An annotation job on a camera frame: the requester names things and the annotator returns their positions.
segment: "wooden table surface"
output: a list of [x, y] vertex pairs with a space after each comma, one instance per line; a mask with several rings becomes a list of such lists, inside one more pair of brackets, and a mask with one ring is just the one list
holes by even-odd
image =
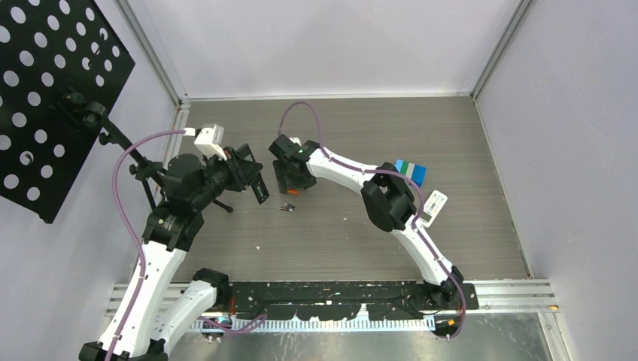
[[[218, 123], [223, 146], [249, 143], [270, 199], [258, 205], [252, 191], [225, 192], [211, 205], [175, 281], [201, 267], [236, 281], [416, 280], [418, 268], [391, 235], [368, 220], [360, 194], [327, 180], [298, 196], [278, 193], [268, 146], [290, 100], [194, 102], [187, 126]], [[358, 162], [404, 159], [425, 165], [422, 190], [448, 196], [429, 228], [439, 249], [467, 280], [525, 278], [518, 239], [503, 199], [485, 134], [470, 98], [312, 100], [324, 125], [326, 146]], [[284, 134], [316, 140], [308, 108], [293, 109]], [[199, 154], [192, 138], [182, 153]], [[284, 202], [297, 207], [279, 211]]]

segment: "gray wall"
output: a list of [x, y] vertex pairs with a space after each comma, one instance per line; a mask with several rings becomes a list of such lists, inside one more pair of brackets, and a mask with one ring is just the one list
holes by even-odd
[[576, 359], [636, 359], [638, 2], [536, 2], [478, 101]]
[[201, 98], [469, 92], [517, 1], [133, 3]]
[[[97, 2], [137, 62], [112, 119], [131, 139], [167, 130], [175, 113], [170, 98], [112, 0]], [[163, 145], [150, 144], [144, 154], [161, 157]], [[111, 195], [120, 154], [115, 146], [94, 147], [53, 225], [0, 198], [0, 358], [77, 359], [81, 345], [102, 333], [113, 283], [130, 274], [135, 255]], [[124, 207], [140, 230], [144, 193], [130, 176], [120, 179]]]

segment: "white label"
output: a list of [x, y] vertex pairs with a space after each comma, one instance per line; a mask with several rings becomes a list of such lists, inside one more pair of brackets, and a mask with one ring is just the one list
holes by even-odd
[[448, 197], [438, 190], [435, 190], [432, 192], [432, 194], [430, 194], [427, 202], [425, 202], [423, 214], [421, 215], [421, 219], [423, 220], [424, 226], [426, 226], [426, 228], [432, 225], [432, 222], [434, 222], [434, 219], [437, 215], [439, 215], [441, 208], [443, 208], [443, 205], [447, 201]]

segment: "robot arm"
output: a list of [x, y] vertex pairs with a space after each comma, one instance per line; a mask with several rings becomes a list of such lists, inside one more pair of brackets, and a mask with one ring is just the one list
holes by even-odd
[[[98, 341], [82, 347], [80, 360], [105, 359], [124, 319], [111, 359], [166, 360], [198, 316], [229, 301], [228, 276], [202, 268], [179, 300], [163, 316], [156, 317], [164, 292], [204, 224], [202, 211], [225, 190], [241, 192], [251, 186], [260, 204], [269, 197], [261, 177], [263, 165], [254, 161], [247, 144], [237, 150], [221, 148], [218, 142], [222, 131], [219, 126], [187, 129], [187, 135], [196, 136], [195, 143], [204, 153], [204, 161], [193, 154], [181, 154], [171, 159], [168, 168], [158, 175], [166, 198], [151, 211], [141, 237], [146, 264], [137, 264], [113, 321]], [[138, 276], [142, 267], [143, 279]], [[141, 287], [136, 296], [139, 282]], [[134, 298], [130, 314], [126, 315]]]
[[[325, 149], [326, 155], [318, 143], [307, 141], [300, 145], [286, 135], [280, 135], [269, 150], [277, 157], [273, 165], [280, 191], [312, 187], [317, 183], [315, 178], [319, 177], [360, 193], [372, 223], [401, 242], [416, 262], [423, 279], [429, 284], [441, 287], [442, 295], [445, 295], [447, 300], [456, 292], [442, 266], [450, 270], [458, 281], [462, 281], [463, 276], [439, 252], [420, 218], [416, 220], [415, 227], [412, 227], [412, 222], [418, 215], [413, 204], [414, 196], [408, 190], [405, 181], [388, 174], [364, 172], [373, 169], [396, 171], [393, 165], [366, 165], [334, 154], [328, 149]], [[345, 167], [331, 159], [351, 167]], [[419, 233], [425, 236], [428, 243], [421, 239]]]

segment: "black perforated panel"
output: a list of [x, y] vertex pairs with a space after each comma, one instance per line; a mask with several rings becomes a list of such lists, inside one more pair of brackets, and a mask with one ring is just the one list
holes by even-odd
[[87, 0], [2, 0], [0, 54], [0, 195], [51, 223], [99, 133], [62, 94], [111, 109], [135, 63]]

